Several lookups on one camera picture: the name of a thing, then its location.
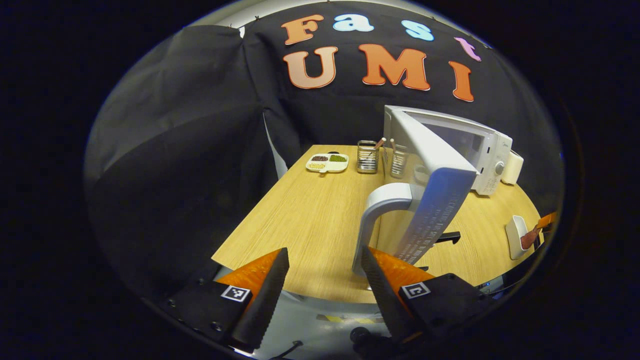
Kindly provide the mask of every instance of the fisheye lens view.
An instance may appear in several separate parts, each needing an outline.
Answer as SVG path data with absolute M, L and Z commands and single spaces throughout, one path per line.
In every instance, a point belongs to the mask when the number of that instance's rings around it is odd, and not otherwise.
M 237 1 L 149 49 L 84 154 L 95 237 L 140 301 L 258 360 L 393 359 L 500 305 L 554 246 L 548 106 L 408 1 Z

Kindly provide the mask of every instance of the table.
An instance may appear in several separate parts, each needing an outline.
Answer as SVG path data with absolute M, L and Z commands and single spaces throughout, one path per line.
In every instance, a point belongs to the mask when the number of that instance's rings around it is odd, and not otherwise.
M 375 303 L 373 293 L 367 290 L 366 278 L 355 275 L 351 264 L 367 197 L 384 184 L 384 175 L 381 170 L 377 174 L 358 173 L 356 148 L 311 146 L 236 227 L 212 259 L 236 269 L 287 247 L 289 272 L 284 290 L 326 300 Z M 345 171 L 319 174 L 305 168 L 313 154 L 329 151 L 349 156 Z M 531 247 L 517 260 L 509 257 L 504 226 L 512 215 L 523 217 L 528 229 L 540 219 L 517 184 L 500 183 L 490 197 L 470 192 L 445 230 L 459 231 L 461 240 L 455 245 L 450 241 L 436 244 L 415 266 L 428 266 L 434 276 L 452 272 L 472 285 L 502 275 L 533 253 Z M 375 245 L 378 233 L 376 223 L 371 244 Z

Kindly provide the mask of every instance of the blue letter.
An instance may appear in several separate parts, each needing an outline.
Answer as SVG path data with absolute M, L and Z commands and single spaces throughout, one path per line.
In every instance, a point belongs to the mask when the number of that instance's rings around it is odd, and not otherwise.
M 433 41 L 431 29 L 427 28 L 425 25 L 410 20 L 403 20 L 402 26 L 407 28 L 406 33 L 411 37 L 421 38 L 426 41 Z
M 369 24 L 369 19 L 366 16 L 347 13 L 344 15 L 338 15 L 335 17 L 337 22 L 333 25 L 333 28 L 337 31 L 371 31 L 373 26 Z

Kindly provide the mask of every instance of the white paper roll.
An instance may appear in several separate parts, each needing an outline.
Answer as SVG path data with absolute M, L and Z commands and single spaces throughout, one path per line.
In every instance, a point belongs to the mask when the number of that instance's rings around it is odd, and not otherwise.
M 505 184 L 515 184 L 518 181 L 518 176 L 520 176 L 522 163 L 524 163 L 524 159 L 515 151 L 511 150 L 500 180 Z

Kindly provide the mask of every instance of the screw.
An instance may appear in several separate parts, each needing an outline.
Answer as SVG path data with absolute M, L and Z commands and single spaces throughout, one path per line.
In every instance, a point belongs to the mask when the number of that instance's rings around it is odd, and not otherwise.
M 212 322 L 211 328 L 214 329 L 215 331 L 222 331 L 222 327 L 217 322 Z

